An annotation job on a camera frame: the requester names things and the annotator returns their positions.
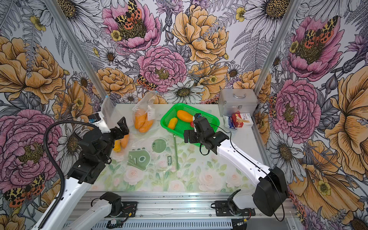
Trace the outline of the clear zip-top bag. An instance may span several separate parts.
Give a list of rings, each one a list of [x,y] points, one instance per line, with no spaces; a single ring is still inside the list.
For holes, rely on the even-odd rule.
[[[129,111],[129,107],[126,107],[126,104],[114,104],[108,95],[104,98],[101,107],[101,112],[105,116],[105,120],[110,129],[118,127],[117,122],[122,117],[125,117],[128,120]],[[121,151],[118,153],[112,151],[111,157],[118,163],[126,161],[128,158],[128,146],[125,149],[121,149]]]
[[[148,92],[141,101],[133,107],[133,122],[135,121],[135,113],[147,113],[148,120],[156,120],[155,108],[153,107],[156,98],[156,92]]]

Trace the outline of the yellow wrinkled mango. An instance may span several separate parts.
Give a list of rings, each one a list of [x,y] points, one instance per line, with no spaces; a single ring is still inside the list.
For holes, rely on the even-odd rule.
[[[175,127],[176,127],[177,123],[178,123],[178,118],[174,117],[174,118],[172,118],[172,119],[169,121],[169,123],[168,123],[167,127],[168,127],[169,129],[171,129],[171,130],[175,130]]]

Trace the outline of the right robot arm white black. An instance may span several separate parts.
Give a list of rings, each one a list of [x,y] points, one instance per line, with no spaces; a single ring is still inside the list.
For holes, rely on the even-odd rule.
[[[271,217],[278,208],[284,207],[288,189],[280,168],[270,168],[252,158],[234,144],[231,135],[222,131],[215,132],[207,118],[201,114],[194,115],[193,125],[193,129],[184,131],[185,142],[200,144],[201,148],[205,147],[208,152],[227,159],[243,172],[255,186],[253,202],[263,214]]]

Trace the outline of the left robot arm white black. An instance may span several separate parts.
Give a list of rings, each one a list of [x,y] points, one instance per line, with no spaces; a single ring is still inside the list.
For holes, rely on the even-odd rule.
[[[104,119],[101,114],[95,113],[88,119],[87,123],[74,120],[59,121],[51,124],[44,133],[44,150],[60,177],[60,191],[41,219],[33,226],[35,230],[63,228],[80,199],[92,187],[102,170],[111,163],[110,156],[115,141],[129,134],[125,117],[122,117],[114,128],[103,125]],[[82,148],[81,154],[67,174],[61,170],[49,148],[49,133],[61,124],[92,127],[92,130],[88,131],[79,142]]]

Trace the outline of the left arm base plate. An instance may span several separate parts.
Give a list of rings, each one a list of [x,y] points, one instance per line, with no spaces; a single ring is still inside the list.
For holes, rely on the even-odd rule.
[[[106,218],[133,218],[136,215],[138,202],[121,201],[119,206],[113,206],[112,212]]]

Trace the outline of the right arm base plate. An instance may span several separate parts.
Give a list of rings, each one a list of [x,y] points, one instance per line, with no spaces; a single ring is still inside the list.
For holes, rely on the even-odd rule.
[[[215,210],[217,217],[244,216],[251,218],[252,216],[255,216],[255,209],[239,209],[234,204],[229,204],[229,202],[225,200],[215,201],[210,207]]]

